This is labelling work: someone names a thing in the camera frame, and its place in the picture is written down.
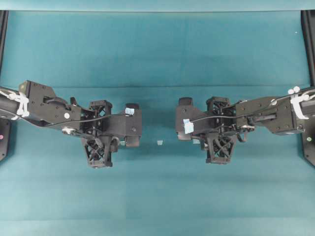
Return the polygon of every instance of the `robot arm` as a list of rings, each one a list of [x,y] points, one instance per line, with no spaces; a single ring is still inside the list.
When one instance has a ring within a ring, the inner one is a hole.
[[[137,147],[141,137],[141,110],[137,104],[126,104],[119,114],[111,114],[112,104],[93,101],[88,109],[79,106],[74,97],[68,104],[51,87],[25,81],[19,91],[0,87],[0,118],[24,119],[37,127],[61,130],[79,137],[93,168],[111,167],[111,154],[120,144]]]
[[[305,132],[309,118],[315,114],[315,89],[295,87],[283,97],[263,97],[231,105],[228,98],[207,100],[207,111],[193,106],[192,98],[179,99],[176,108],[178,139],[198,139],[207,151],[207,163],[231,161],[236,141],[245,142],[246,134],[256,126],[265,126],[277,135]]]

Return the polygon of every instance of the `table surface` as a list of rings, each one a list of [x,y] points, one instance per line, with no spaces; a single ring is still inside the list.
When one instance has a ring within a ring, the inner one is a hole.
[[[315,168],[300,136],[264,128],[228,165],[205,164],[177,140],[178,98],[205,110],[307,87],[299,11],[238,13],[10,12],[0,85],[53,86],[82,106],[142,108],[139,148],[89,168],[79,139],[13,124],[0,163],[0,235],[312,235]],[[158,146],[157,140],[163,140]]]

